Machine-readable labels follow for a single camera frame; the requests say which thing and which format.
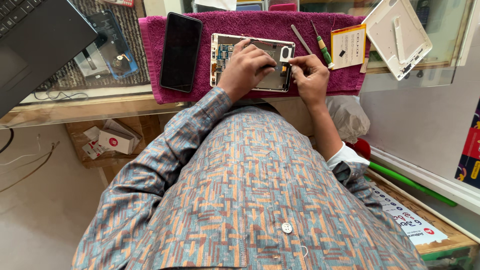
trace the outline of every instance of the green screwdriver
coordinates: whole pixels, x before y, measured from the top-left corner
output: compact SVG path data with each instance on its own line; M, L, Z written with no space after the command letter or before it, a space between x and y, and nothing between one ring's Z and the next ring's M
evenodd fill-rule
M312 22L313 29L315 30L315 33L317 34L317 41L318 41L318 46L320 47L320 51L324 55L324 59L325 59L325 62L327 63L327 65L328 65L328 69L331 69L331 68L333 68L333 66L335 66L335 64L332 63L332 57L328 53L327 47L325 46L325 43L322 40L322 37L318 34L317 28L315 28L315 25L313 24L313 21L312 20L310 20L310 21Z

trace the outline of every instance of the black laptop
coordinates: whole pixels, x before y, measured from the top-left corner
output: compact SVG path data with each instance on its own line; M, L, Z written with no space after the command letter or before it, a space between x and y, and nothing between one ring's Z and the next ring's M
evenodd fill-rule
M0 118L96 36L68 0L0 0Z

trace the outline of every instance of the white plastic bag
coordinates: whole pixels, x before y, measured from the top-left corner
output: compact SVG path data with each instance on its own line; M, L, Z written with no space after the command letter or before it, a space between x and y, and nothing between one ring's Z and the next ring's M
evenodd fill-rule
M370 129L370 120L355 96L326 97L328 112L342 141L355 144L357 137L365 135Z

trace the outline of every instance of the hand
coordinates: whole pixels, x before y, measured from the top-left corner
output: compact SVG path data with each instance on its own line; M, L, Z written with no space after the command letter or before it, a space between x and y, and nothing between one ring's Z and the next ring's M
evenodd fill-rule
M235 45L228 67L222 72L217 86L225 90L233 103L255 88L268 74L275 71L273 67L262 68L265 65L276 66L275 60L264 50L250 44L244 39Z
M292 65L293 83L309 110L324 106L330 72L316 55L300 56L288 61Z

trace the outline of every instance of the pink towel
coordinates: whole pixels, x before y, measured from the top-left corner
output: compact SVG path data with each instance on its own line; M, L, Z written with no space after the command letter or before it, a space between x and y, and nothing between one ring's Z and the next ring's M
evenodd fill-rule
M319 35L323 38L330 51L330 30L332 29L334 18L335 25L333 25L333 30L359 25L365 18L335 13L256 11L203 12L191 13L187 14L187 16L199 19L204 24L193 90L190 93L163 88L158 83L160 68L162 66L167 18L151 16L138 19L148 61L152 91L158 104L178 101L198 101L210 91L210 44L213 33L236 36L248 34L251 37L292 41L296 44L295 56L307 55L307 51L290 27L294 24L308 47L324 62L310 20L313 20L315 23ZM369 55L369 51L370 41L367 39L366 56ZM327 95L358 95L363 79L365 78L365 74L359 73L360 66L361 65L356 65L333 70L330 73ZM251 91L245 98L296 97L298 95L297 86L291 83L287 93Z

